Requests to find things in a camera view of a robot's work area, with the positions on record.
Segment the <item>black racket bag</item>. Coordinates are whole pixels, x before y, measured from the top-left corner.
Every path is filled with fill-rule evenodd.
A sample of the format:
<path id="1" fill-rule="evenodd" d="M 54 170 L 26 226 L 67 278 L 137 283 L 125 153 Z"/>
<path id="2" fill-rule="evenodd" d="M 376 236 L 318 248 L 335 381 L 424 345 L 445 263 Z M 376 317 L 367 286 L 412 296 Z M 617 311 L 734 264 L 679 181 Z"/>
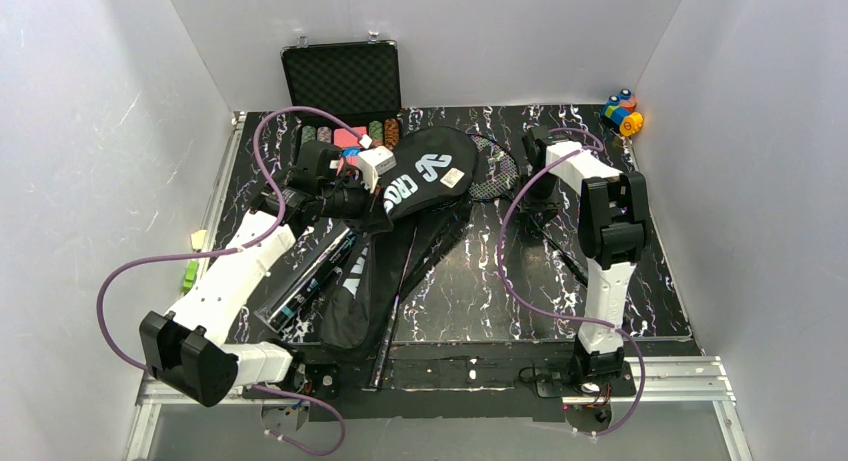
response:
<path id="1" fill-rule="evenodd" d="M 379 177 L 368 225 L 320 324 L 320 343 L 352 359 L 380 342 L 395 302 L 419 282 L 436 239 L 470 209 L 478 151 L 469 135 L 426 128 L 402 138 L 392 154 L 395 165 Z"/>

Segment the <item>badminton racket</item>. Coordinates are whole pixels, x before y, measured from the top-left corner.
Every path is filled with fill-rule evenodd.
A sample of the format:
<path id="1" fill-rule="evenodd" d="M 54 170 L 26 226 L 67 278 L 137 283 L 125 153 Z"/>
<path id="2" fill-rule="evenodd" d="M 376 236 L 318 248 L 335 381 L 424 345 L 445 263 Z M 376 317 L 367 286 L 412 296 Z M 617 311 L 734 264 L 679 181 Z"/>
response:
<path id="1" fill-rule="evenodd" d="M 411 244 L 409 246 L 407 256 L 405 258 L 405 262 L 403 265 L 403 270 L 401 272 L 400 283 L 398 285 L 398 289 L 396 290 L 395 297 L 393 300 L 393 304 L 391 307 L 391 311 L 389 312 L 389 317 L 387 319 L 386 329 L 381 338 L 380 344 L 378 346 L 378 351 L 376 357 L 374 359 L 374 364 L 372 367 L 371 375 L 369 376 L 369 381 L 367 384 L 367 388 L 371 391 L 379 391 L 382 386 L 382 379 L 385 367 L 388 362 L 389 350 L 392 343 L 392 339 L 394 336 L 394 331 L 397 324 L 397 317 L 400 305 L 401 298 L 401 290 L 403 287 L 403 282 L 407 276 L 407 272 L 410 265 L 410 260 L 412 257 L 412 252 L 414 250 L 415 240 L 417 238 L 418 228 L 413 230 L 413 237 Z"/>
<path id="2" fill-rule="evenodd" d="M 519 163 L 514 156 L 497 141 L 480 134 L 470 134 L 478 154 L 474 181 L 470 187 L 471 198 L 476 202 L 490 202 L 500 198 L 514 199 L 522 180 Z M 546 230 L 545 225 L 554 216 L 547 211 L 530 211 L 519 207 L 519 220 L 532 232 L 541 235 L 555 250 L 566 269 L 583 287 L 588 286 L 588 273 L 577 258 L 565 250 Z"/>

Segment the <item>black shuttlecock tube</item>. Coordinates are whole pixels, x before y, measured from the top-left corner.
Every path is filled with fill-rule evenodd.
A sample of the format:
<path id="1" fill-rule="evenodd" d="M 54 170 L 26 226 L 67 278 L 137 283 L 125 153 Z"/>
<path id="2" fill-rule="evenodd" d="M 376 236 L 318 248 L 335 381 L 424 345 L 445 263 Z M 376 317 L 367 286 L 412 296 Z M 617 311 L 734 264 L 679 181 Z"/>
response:
<path id="1" fill-rule="evenodd" d="M 311 251 L 304 254 L 283 284 L 254 311 L 268 328 L 281 333 L 319 294 L 331 278 L 341 274 L 359 234 L 339 223 Z"/>

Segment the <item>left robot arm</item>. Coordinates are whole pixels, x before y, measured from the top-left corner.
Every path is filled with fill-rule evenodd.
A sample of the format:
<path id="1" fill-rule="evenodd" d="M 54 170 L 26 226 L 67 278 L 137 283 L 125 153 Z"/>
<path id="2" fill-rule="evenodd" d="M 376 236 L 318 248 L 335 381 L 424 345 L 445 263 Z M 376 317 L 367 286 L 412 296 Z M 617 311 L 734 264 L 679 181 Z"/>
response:
<path id="1" fill-rule="evenodd" d="M 140 339 L 149 373 L 204 407 L 236 386 L 283 381 L 294 356 L 273 342 L 229 344 L 232 322 L 273 265 L 322 218 L 361 221 L 376 209 L 386 147 L 348 162 L 341 148 L 310 141 L 294 167 L 273 176 L 236 234 L 190 291 L 164 314 L 149 312 Z"/>

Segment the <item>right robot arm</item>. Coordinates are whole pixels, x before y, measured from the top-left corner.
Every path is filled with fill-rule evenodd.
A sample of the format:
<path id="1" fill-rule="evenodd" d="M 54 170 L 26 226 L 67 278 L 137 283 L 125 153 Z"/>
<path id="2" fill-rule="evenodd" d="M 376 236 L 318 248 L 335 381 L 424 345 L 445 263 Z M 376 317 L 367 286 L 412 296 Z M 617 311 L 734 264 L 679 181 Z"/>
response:
<path id="1" fill-rule="evenodd" d="M 578 384 L 621 376 L 624 341 L 619 329 L 629 283 L 650 242 L 645 177 L 603 163 L 577 141 L 555 140 L 544 126 L 522 137 L 531 167 L 520 192 L 521 214 L 542 224 L 562 208 L 558 187 L 579 197 L 577 238 L 586 259 L 586 306 L 569 375 Z"/>

